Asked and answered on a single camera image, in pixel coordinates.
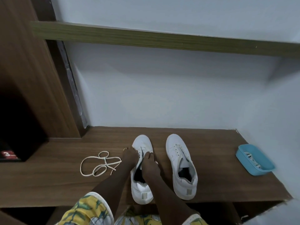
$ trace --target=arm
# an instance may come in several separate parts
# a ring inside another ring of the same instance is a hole
[[[117,211],[125,182],[130,171],[136,166],[138,161],[138,152],[132,146],[128,147],[128,149],[125,149],[123,152],[122,162],[117,170],[92,190],[93,192],[99,193],[106,200],[113,216],[115,216]]]
[[[145,154],[142,175],[152,191],[162,224],[181,225],[195,214],[163,181],[153,153]]]

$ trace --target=person's right hand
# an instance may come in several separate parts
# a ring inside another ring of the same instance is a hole
[[[147,182],[150,178],[160,177],[160,169],[158,164],[154,161],[153,152],[146,152],[142,162],[142,176],[143,179]]]

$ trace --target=hand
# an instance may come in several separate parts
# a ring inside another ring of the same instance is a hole
[[[142,176],[143,179],[147,182],[149,178],[160,177],[160,169],[158,164],[154,161],[153,152],[146,152],[142,162]]]
[[[132,146],[125,148],[122,155],[122,163],[134,168],[139,161],[139,153]]]

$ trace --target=forearm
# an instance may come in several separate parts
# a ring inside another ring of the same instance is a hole
[[[152,191],[163,224],[181,225],[194,214],[194,211],[176,196],[160,176],[149,178],[146,182]]]
[[[93,192],[99,193],[106,200],[113,215],[115,215],[117,211],[122,191],[131,169],[131,166],[122,162],[111,176],[92,190]]]

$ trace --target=person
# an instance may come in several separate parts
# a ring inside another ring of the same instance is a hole
[[[138,152],[132,146],[126,148],[117,170],[98,184],[92,192],[79,199],[57,225],[207,224],[199,213],[189,208],[163,181],[154,155],[149,151],[142,161],[142,177],[152,191],[159,216],[134,215],[127,210],[114,223],[125,182],[138,161]]]

